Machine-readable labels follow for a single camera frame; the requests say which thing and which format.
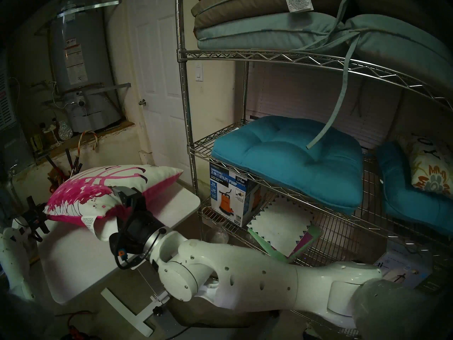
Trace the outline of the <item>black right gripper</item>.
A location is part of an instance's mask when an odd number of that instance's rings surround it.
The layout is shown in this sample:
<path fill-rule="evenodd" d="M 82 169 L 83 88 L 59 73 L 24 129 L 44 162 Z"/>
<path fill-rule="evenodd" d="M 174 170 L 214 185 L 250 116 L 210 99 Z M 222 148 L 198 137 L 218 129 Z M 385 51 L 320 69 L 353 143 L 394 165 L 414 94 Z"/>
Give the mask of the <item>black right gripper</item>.
<path fill-rule="evenodd" d="M 110 250 L 119 269 L 131 269 L 149 257 L 152 249 L 167 234 L 167 227 L 146 211 L 144 195 L 136 188 L 112 186 L 121 202 L 118 232 L 109 237 Z"/>

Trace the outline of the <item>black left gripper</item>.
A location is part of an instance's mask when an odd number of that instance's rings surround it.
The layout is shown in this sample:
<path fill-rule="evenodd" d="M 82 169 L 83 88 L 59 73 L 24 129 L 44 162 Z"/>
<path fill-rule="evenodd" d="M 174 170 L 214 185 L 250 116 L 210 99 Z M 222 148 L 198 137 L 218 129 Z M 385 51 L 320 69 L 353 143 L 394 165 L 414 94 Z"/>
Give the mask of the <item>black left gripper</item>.
<path fill-rule="evenodd" d="M 47 215 L 42 209 L 37 209 L 36 203 L 31 195 L 26 198 L 26 202 L 28 210 L 22 213 L 21 216 L 25 219 L 26 226 L 31 229 L 32 237 L 34 239 L 43 239 L 38 233 L 38 229 L 40 229 L 43 234 L 50 233 L 50 230 L 46 225 L 46 221 L 48 220 Z"/>

